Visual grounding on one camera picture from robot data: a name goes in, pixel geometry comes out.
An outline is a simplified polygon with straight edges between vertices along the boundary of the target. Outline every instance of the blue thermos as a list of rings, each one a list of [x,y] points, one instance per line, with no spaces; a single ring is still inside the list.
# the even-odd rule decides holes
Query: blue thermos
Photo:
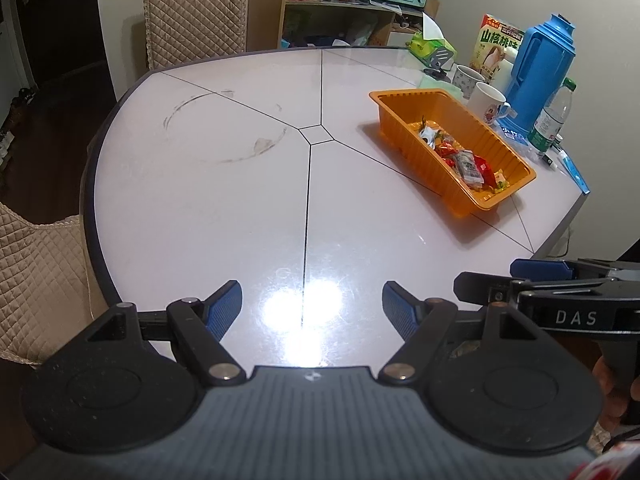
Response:
[[[575,57],[575,26],[559,14],[531,27],[524,36],[511,70],[507,101],[517,113],[498,122],[527,137],[546,100],[560,88]]]

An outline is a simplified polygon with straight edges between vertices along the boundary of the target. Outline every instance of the beige quilted fabric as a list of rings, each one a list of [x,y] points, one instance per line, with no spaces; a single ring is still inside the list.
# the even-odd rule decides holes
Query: beige quilted fabric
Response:
[[[27,222],[0,203],[0,358],[39,364],[92,322],[78,216]]]
[[[144,0],[150,69],[244,52],[248,0]]]

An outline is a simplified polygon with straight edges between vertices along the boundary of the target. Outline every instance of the mug handle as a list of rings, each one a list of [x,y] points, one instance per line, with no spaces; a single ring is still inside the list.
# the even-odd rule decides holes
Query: mug handle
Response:
[[[507,115],[511,114],[511,110],[513,110],[513,108],[511,108],[511,105],[509,103],[505,103],[502,106],[500,106],[500,108],[498,109],[498,113],[496,114],[495,118],[496,119],[502,119],[502,118],[506,117]]]

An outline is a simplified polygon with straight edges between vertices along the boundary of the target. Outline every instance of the dark door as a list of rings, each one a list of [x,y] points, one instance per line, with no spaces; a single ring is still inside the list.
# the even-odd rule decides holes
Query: dark door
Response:
[[[98,0],[17,0],[36,83],[106,59]]]

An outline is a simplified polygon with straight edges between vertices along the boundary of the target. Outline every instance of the hand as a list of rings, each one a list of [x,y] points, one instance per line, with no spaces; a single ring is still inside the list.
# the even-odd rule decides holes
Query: hand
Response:
[[[598,421],[605,430],[611,433],[620,425],[620,419],[629,405],[629,396],[633,400],[640,400],[640,377],[631,385],[630,392],[621,392],[615,389],[616,380],[613,370],[604,363],[602,357],[593,367],[593,375],[600,383],[602,393],[605,396],[604,409]]]

